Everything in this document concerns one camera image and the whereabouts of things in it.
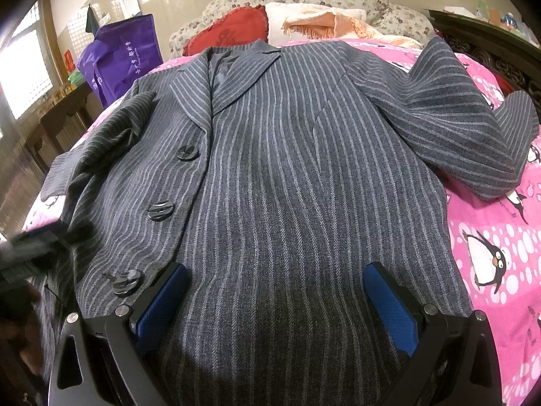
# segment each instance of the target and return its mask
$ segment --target purple bag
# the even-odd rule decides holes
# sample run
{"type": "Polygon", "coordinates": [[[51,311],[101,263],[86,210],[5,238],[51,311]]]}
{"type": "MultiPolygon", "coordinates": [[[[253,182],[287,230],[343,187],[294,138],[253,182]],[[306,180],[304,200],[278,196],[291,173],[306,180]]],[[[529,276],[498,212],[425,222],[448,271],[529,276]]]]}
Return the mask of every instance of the purple bag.
{"type": "Polygon", "coordinates": [[[107,108],[161,64],[154,17],[148,14],[101,27],[80,54],[77,68],[107,108]]]}

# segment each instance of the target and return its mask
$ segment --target pinstripe suit jacket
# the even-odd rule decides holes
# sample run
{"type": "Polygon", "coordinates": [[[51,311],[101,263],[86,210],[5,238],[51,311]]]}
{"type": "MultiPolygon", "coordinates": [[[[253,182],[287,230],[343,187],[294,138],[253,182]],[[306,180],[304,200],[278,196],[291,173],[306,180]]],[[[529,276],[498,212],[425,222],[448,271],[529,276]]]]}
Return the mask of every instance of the pinstripe suit jacket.
{"type": "MultiPolygon", "coordinates": [[[[67,193],[64,218],[96,230],[49,286],[99,316],[123,302],[102,272],[136,268],[147,285],[184,263],[191,286],[155,361],[176,403],[373,404],[400,359],[363,268],[378,260],[421,302],[469,314],[429,167],[484,199],[511,190],[534,106],[518,92],[491,111],[437,38],[409,74],[342,42],[237,49],[212,95],[206,50],[138,80],[55,161],[43,198],[67,193]],[[179,161],[185,144],[200,156],[179,161]],[[174,213],[151,221],[162,200],[174,213]]],[[[46,349],[66,314],[46,292],[46,349]]]]}

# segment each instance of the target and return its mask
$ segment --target blue gripper pad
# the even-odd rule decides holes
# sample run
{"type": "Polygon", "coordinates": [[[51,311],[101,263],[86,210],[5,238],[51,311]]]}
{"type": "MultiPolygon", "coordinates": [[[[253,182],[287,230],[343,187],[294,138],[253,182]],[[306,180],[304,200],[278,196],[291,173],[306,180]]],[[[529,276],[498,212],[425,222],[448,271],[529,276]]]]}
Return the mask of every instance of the blue gripper pad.
{"type": "Polygon", "coordinates": [[[188,288],[188,282],[186,268],[179,264],[137,322],[135,349],[140,355],[158,347],[188,288]]]}
{"type": "Polygon", "coordinates": [[[415,319],[373,264],[364,269],[362,281],[394,345],[411,356],[419,343],[415,319]]]}

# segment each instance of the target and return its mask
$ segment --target metal screw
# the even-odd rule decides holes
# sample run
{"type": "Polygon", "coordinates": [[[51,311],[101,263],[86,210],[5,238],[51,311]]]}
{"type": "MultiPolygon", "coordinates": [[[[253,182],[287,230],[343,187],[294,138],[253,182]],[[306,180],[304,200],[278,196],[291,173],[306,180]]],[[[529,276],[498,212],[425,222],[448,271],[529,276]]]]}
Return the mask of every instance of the metal screw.
{"type": "Polygon", "coordinates": [[[486,320],[486,313],[482,310],[475,310],[475,317],[480,321],[486,320]]]}
{"type": "Polygon", "coordinates": [[[79,319],[79,315],[77,313],[70,313],[68,314],[68,317],[66,317],[68,324],[72,324],[73,322],[77,321],[77,319],[79,319]]]}
{"type": "Polygon", "coordinates": [[[115,314],[118,317],[125,316],[130,312],[130,308],[128,305],[118,305],[118,307],[115,309],[115,314]]]}
{"type": "Polygon", "coordinates": [[[431,303],[427,303],[423,307],[423,310],[425,311],[426,314],[430,316],[434,316],[436,313],[438,313],[438,308],[435,305],[432,305],[431,303]]]}

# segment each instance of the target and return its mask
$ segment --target wooden table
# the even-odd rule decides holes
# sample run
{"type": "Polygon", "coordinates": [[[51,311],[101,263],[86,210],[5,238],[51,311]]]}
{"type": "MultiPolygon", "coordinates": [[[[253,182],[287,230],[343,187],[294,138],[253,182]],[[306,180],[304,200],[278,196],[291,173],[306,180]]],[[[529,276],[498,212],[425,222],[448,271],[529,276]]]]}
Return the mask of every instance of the wooden table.
{"type": "Polygon", "coordinates": [[[532,98],[541,119],[541,50],[513,33],[476,18],[429,10],[432,25],[455,52],[465,53],[532,98]]]}
{"type": "Polygon", "coordinates": [[[86,82],[74,89],[42,116],[40,123],[26,138],[25,146],[45,174],[49,172],[49,167],[39,152],[43,145],[43,136],[47,136],[57,154],[63,154],[65,150],[56,136],[64,128],[66,119],[78,114],[86,129],[90,128],[94,122],[86,108],[87,97],[90,93],[92,89],[86,82]]]}
{"type": "Polygon", "coordinates": [[[56,138],[58,133],[64,128],[64,123],[67,117],[79,114],[79,117],[86,129],[88,129],[93,120],[88,114],[86,102],[88,95],[92,93],[92,89],[88,83],[84,83],[74,89],[66,97],[60,100],[54,107],[47,111],[40,119],[40,124],[45,130],[47,138],[54,146],[58,154],[64,153],[63,147],[56,138]]]}

